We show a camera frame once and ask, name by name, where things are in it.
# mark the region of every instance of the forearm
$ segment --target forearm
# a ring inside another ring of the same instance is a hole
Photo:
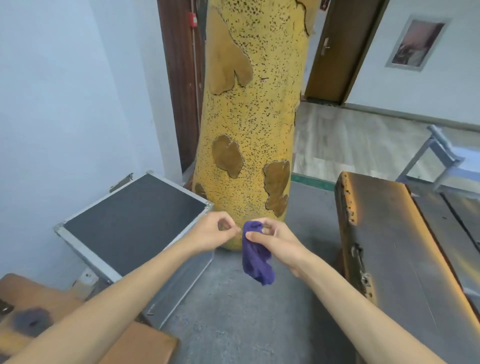
[[[49,328],[9,364],[97,363],[195,252],[183,240],[137,268]]]
[[[368,364],[444,364],[321,258],[306,254],[300,276]]]

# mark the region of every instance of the green floor trim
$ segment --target green floor trim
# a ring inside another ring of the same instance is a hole
[[[326,191],[333,191],[335,189],[335,183],[320,180],[314,177],[308,177],[303,174],[292,173],[292,182],[298,182],[302,184],[306,184],[307,186],[320,188],[321,190]]]

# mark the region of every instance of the wooden door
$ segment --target wooden door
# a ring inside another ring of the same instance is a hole
[[[332,0],[305,96],[341,103],[385,0]]]
[[[195,1],[157,0],[157,3],[180,164],[184,172],[195,160],[200,135],[204,43],[198,28],[192,31],[190,26],[189,17],[190,12],[195,11]]]

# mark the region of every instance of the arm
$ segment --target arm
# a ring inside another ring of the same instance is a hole
[[[247,238],[264,245],[309,285],[368,364],[445,364],[305,248],[283,222],[258,220],[265,226],[264,234],[249,232]]]
[[[220,231],[218,223],[229,229]],[[226,212],[209,213],[184,238],[84,303],[7,363],[98,363],[187,259],[215,249],[239,232]]]

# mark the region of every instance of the wooden floor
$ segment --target wooden floor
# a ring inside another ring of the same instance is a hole
[[[430,136],[427,124],[302,102],[295,120],[295,173],[335,182],[342,171],[394,181]],[[443,128],[456,146],[480,149],[480,133]],[[431,150],[409,176],[433,181],[443,165]],[[447,186],[480,193],[480,183],[450,177]]]

